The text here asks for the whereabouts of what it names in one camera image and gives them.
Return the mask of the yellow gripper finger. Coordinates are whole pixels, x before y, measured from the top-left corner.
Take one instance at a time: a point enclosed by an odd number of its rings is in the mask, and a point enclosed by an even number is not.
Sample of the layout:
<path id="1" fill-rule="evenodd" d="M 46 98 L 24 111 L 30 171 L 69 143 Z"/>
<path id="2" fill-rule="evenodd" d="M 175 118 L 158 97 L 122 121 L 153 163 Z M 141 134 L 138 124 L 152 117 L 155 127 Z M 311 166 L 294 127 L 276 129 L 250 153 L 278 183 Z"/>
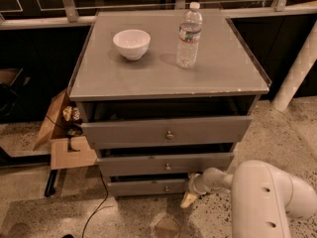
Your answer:
<path id="1" fill-rule="evenodd" d="M 181 208 L 189 207 L 197 198 L 198 196 L 196 194 L 187 191 L 183 196 L 183 199 L 180 203 L 180 207 Z"/>

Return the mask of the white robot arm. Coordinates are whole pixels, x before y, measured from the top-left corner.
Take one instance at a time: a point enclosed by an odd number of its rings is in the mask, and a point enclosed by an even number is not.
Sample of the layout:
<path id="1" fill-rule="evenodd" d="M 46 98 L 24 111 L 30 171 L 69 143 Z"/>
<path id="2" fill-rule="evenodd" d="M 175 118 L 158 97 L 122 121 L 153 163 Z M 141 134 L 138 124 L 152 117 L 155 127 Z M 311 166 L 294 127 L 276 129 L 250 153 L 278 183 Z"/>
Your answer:
<path id="1" fill-rule="evenodd" d="M 317 211 L 317 193 L 309 183 L 256 160 L 241 163 L 232 174 L 208 168 L 190 175 L 181 206 L 216 188 L 231 192 L 232 238 L 291 238 L 288 220 Z"/>

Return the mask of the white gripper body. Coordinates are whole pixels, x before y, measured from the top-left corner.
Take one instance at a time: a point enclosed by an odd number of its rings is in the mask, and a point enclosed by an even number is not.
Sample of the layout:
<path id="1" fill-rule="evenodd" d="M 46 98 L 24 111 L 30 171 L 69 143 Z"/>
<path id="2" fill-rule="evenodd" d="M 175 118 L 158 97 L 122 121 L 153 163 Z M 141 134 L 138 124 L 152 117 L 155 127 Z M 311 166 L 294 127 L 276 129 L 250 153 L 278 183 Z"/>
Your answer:
<path id="1" fill-rule="evenodd" d="M 188 190 L 196 195 L 211 193 L 223 188 L 231 189 L 233 176 L 215 168 L 208 168 L 202 174 L 192 174 Z"/>

